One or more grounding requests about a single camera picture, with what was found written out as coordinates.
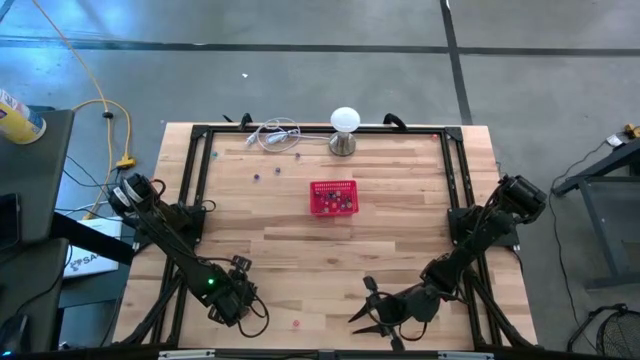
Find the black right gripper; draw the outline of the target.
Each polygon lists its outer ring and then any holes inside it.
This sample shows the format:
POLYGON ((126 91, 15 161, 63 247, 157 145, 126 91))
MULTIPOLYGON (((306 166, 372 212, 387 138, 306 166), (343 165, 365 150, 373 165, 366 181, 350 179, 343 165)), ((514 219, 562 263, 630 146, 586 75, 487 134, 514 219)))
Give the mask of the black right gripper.
POLYGON ((402 293, 391 294, 380 291, 371 276, 363 279, 365 288, 370 292, 364 305, 348 320, 352 323, 368 316, 375 325, 357 329, 353 334, 378 334, 390 338, 393 350, 404 350, 404 341, 417 341, 426 332, 426 327, 437 314, 441 292, 433 284, 423 283, 406 289, 402 293), (401 325, 413 318, 423 324, 422 334, 408 338, 401 334, 401 325))

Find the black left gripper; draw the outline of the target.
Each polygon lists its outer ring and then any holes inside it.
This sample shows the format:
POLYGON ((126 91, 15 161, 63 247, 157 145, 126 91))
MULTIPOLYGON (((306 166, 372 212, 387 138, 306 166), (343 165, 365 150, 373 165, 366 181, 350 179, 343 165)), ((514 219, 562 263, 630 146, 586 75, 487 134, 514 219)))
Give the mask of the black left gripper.
POLYGON ((256 290, 255 284, 244 274, 250 270, 252 261, 235 255, 232 265, 235 272, 228 273, 229 279, 216 292, 214 306, 208 312, 209 320, 227 327, 236 325, 248 314, 256 290))

